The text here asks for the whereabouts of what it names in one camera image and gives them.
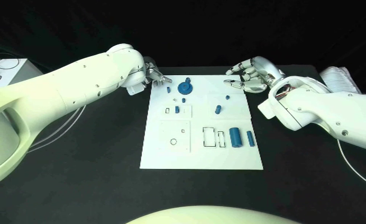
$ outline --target black background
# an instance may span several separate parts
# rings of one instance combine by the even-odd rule
[[[2,0],[0,47],[47,72],[127,42],[159,66],[346,66],[365,85],[365,0]]]
[[[290,76],[320,80],[313,66],[280,68]],[[168,75],[215,75],[225,70],[162,68]],[[169,208],[224,205],[300,223],[365,224],[365,181],[342,158],[335,138],[316,124],[292,131],[277,118],[267,120],[257,107],[266,93],[247,94],[247,99],[263,171],[140,169],[150,88],[135,96],[120,88],[87,106],[68,133],[27,155],[2,180],[0,223],[122,224]],[[51,124],[39,139],[65,120]],[[365,149],[342,145],[365,176]]]

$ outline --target black table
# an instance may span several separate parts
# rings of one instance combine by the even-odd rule
[[[280,68],[322,80],[313,66]],[[215,75],[227,69],[162,72]],[[129,96],[120,88],[88,105],[71,131],[27,156],[0,182],[0,223],[125,223],[186,205],[247,208],[303,223],[365,223],[366,183],[344,161],[336,140],[315,124],[292,131],[277,118],[267,120],[257,108],[267,93],[247,98],[264,171],[140,169],[150,89]],[[346,143],[344,149],[366,174],[366,150]]]

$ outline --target white board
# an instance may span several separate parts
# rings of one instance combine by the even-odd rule
[[[243,90],[224,84],[225,79],[241,80],[240,76],[168,77],[173,83],[152,89],[140,168],[263,170],[247,97]],[[186,77],[194,91],[182,95],[178,85]],[[215,113],[217,105],[222,106],[221,114]],[[244,146],[240,148],[231,146],[230,129],[234,127],[241,131]],[[253,132],[254,147],[247,131]],[[204,134],[211,146],[204,146]]]

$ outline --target blue object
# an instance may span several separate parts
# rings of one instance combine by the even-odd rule
[[[178,91],[184,94],[188,95],[192,93],[194,91],[194,86],[191,84],[191,78],[186,78],[186,81],[184,83],[179,84],[178,86]]]
[[[220,112],[221,112],[221,105],[218,105],[217,110],[215,110],[217,114],[220,114]]]
[[[251,131],[247,132],[247,136],[248,136],[248,140],[250,140],[250,146],[254,146],[254,135],[253,135]]]
[[[238,148],[243,147],[243,138],[241,138],[241,133],[238,128],[231,128],[231,146]]]

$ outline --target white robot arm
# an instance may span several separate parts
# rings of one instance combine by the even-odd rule
[[[39,132],[117,88],[130,95],[172,80],[132,45],[120,44],[44,76],[0,88],[0,180],[19,165]]]
[[[316,123],[336,139],[366,148],[365,95],[333,93],[313,78],[287,77],[264,57],[241,62],[227,75],[244,68],[246,82],[225,80],[225,84],[254,93],[270,86],[269,100],[259,106],[269,119],[277,117],[292,130]]]

